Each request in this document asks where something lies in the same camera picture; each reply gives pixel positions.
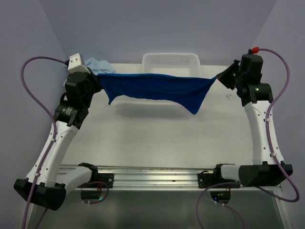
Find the wall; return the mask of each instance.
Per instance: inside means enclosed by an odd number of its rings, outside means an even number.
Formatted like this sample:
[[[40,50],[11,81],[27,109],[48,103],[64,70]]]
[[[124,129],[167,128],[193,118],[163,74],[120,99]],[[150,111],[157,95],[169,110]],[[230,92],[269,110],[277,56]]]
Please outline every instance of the wall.
[[[17,228],[25,201],[13,190],[25,178],[42,150],[51,122],[26,94],[20,81],[23,62],[36,55],[66,60],[59,42],[36,0],[0,3],[0,228]],[[66,70],[50,61],[36,61],[25,71],[26,82],[54,110]]]
[[[255,46],[281,53],[291,69],[291,81],[285,94],[274,107],[274,122],[281,152],[286,163],[294,168],[293,180],[301,192],[297,203],[287,203],[288,212],[296,229],[305,228],[304,205],[304,136],[305,136],[305,78],[304,37],[305,1],[279,0],[257,39]],[[260,52],[264,58],[263,79],[270,83],[277,95],[285,82],[285,68],[272,54]],[[288,182],[283,183],[284,196],[294,198]]]
[[[66,54],[139,63],[147,52],[194,52],[231,64],[276,0],[40,0]]]

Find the light blue towel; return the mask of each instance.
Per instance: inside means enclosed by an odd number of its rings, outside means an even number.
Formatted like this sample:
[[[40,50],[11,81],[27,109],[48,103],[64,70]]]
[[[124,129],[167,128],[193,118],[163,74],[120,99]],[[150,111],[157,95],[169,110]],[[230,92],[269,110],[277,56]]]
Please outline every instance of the light blue towel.
[[[95,58],[91,57],[85,61],[86,67],[90,68],[93,74],[103,74],[103,73],[114,73],[114,68],[109,64],[108,61],[98,61]]]

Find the purple cable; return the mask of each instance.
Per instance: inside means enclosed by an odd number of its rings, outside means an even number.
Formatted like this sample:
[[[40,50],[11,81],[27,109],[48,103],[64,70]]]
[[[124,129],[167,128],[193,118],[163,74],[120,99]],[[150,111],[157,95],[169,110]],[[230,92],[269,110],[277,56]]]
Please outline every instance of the purple cable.
[[[105,199],[107,198],[107,196],[108,196],[108,194],[109,194],[109,187],[108,187],[108,185],[107,185],[106,183],[104,183],[104,182],[95,181],[95,182],[87,183],[86,185],[94,185],[94,184],[102,184],[102,185],[104,185],[104,186],[107,188],[107,192],[106,192],[106,194],[105,194],[105,196],[104,196],[103,199],[98,200],[98,201],[95,201],[95,202],[90,202],[90,203],[89,203],[90,205],[91,205],[91,204],[98,204],[98,203],[101,203],[103,200],[105,200]],[[43,211],[42,215],[40,216],[40,218],[39,218],[39,220],[38,220],[38,223],[37,223],[35,229],[38,229],[38,227],[39,227],[39,225],[40,225],[40,223],[41,223],[41,221],[42,221],[44,215],[46,214],[47,210],[48,210],[48,209],[46,208],[46,209]]]
[[[225,185],[239,185],[240,183],[239,182],[225,182],[225,183],[221,183],[221,184],[216,184],[216,185],[212,185],[212,186],[209,186],[207,187],[205,190],[203,190],[203,192],[200,194],[199,198],[197,199],[197,202],[196,202],[196,217],[197,217],[197,221],[200,225],[200,227],[202,229],[204,229],[204,226],[202,224],[202,222],[200,221],[200,218],[199,218],[199,203],[200,203],[200,200],[201,200],[201,197],[204,195],[204,193],[206,193],[207,190],[209,190],[210,188],[214,188],[214,187],[218,187],[218,186],[225,186]],[[233,207],[231,206],[228,206],[228,205],[224,205],[226,208],[232,210],[233,212],[235,212],[239,218],[241,219],[242,223],[243,223],[243,229],[246,229],[246,223],[244,222],[244,219],[242,217],[242,215],[236,211]]]
[[[24,69],[26,67],[26,65],[33,61],[33,60],[36,60],[36,59],[46,59],[46,60],[52,60],[52,61],[57,61],[59,63],[63,63],[65,64],[64,61],[61,61],[61,60],[58,60],[58,59],[55,59],[55,58],[51,58],[51,57],[47,57],[47,56],[36,56],[36,57],[32,57],[30,59],[28,59],[21,67],[21,70],[20,70],[20,78],[21,78],[21,82],[22,82],[22,85],[24,87],[24,89],[27,91],[27,93],[30,95],[30,97],[35,100],[36,103],[38,103],[38,105],[40,107],[42,107],[44,109],[44,111],[48,114],[48,116],[50,117],[50,119],[52,120],[52,124],[53,124],[53,138],[55,139],[56,138],[56,134],[57,134],[57,126],[56,126],[56,122],[55,122],[55,119],[53,118],[53,115],[51,114],[51,112],[46,108],[45,105],[43,105],[34,95],[33,93],[29,90],[28,86],[26,85],[25,83],[25,80],[24,80]],[[45,153],[43,154],[42,158],[41,158],[41,161],[39,162],[38,164],[38,167],[37,167],[37,170],[36,170],[36,173],[39,173],[40,172],[40,169],[42,167],[42,164],[45,160],[45,158],[47,157],[51,147],[53,145],[53,141],[51,141],[45,151]],[[37,182],[37,177],[34,178],[33,180],[33,183],[32,183],[32,186],[31,186],[31,189],[30,189],[30,193],[29,193],[29,196],[28,196],[28,200],[27,200],[27,203],[25,205],[25,209],[24,209],[24,212],[23,212],[23,219],[22,219],[22,225],[21,225],[21,228],[22,229],[25,229],[26,227],[26,221],[27,221],[27,215],[28,215],[28,211],[29,211],[29,207],[30,207],[30,202],[31,202],[31,198],[33,196],[33,192],[34,192],[34,188],[35,188],[35,184]]]
[[[285,68],[286,68],[286,71],[287,71],[287,78],[286,78],[286,82],[285,82],[285,85],[284,87],[282,88],[282,90],[280,91],[280,93],[277,95],[277,97],[272,101],[272,103],[269,105],[268,109],[267,109],[267,112],[266,112],[266,120],[269,118],[269,115],[270,115],[270,112],[271,112],[271,109],[273,107],[273,105],[276,103],[276,101],[282,96],[282,94],[284,93],[284,91],[286,90],[287,86],[288,86],[288,83],[289,83],[289,80],[290,80],[290,70],[289,70],[289,66],[286,62],[286,60],[280,55],[278,54],[277,52],[271,50],[271,49],[259,49],[259,51],[266,51],[266,52],[271,52],[273,54],[275,54],[276,56],[278,56],[281,61],[283,62],[283,64],[285,65]],[[268,145],[269,145],[269,148],[271,150],[271,153],[273,154],[274,153],[274,148],[273,148],[273,145],[272,145],[272,141],[271,141],[271,135],[270,135],[270,127],[269,127],[269,122],[266,122],[266,132],[267,132],[267,139],[268,139]],[[286,201],[286,202],[297,202],[299,199],[300,199],[300,193],[299,193],[299,190],[297,189],[295,183],[293,182],[293,180],[288,176],[288,174],[285,172],[285,170],[283,169],[281,163],[278,161],[278,159],[276,158],[276,156],[273,155],[273,159],[274,161],[276,162],[276,164],[278,165],[279,169],[281,170],[281,172],[284,174],[284,176],[286,177],[286,179],[289,181],[289,183],[291,184],[291,186],[293,187],[293,189],[295,190],[295,194],[296,194],[296,197],[294,199],[287,199],[287,198],[283,198],[283,197],[280,197],[280,196],[277,196],[275,195],[273,192],[269,192],[261,187],[256,187],[258,188],[259,190],[262,190],[263,192],[265,193],[268,193],[270,194],[271,196],[275,197],[275,198],[278,198],[278,199],[281,199],[283,201]]]

